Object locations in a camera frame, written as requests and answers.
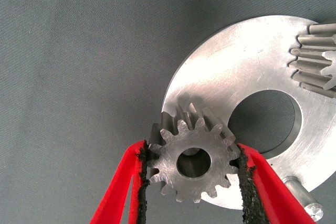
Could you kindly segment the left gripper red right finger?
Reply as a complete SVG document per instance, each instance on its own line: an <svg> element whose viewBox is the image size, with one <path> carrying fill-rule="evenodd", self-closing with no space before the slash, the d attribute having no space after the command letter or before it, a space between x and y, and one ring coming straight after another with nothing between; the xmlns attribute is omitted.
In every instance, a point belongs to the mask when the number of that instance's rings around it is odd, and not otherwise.
<svg viewBox="0 0 336 224"><path fill-rule="evenodd" d="M243 223L314 223L266 159L247 145L238 147Z"/></svg>

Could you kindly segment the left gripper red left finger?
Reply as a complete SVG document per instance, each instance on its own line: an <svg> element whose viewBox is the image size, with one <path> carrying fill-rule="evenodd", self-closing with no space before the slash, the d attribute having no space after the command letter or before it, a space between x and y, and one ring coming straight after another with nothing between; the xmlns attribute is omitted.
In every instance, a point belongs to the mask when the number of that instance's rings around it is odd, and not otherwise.
<svg viewBox="0 0 336 224"><path fill-rule="evenodd" d="M131 200L128 223L146 223L148 145L145 140L130 145L102 197L90 223L120 223L129 189Z"/></svg>

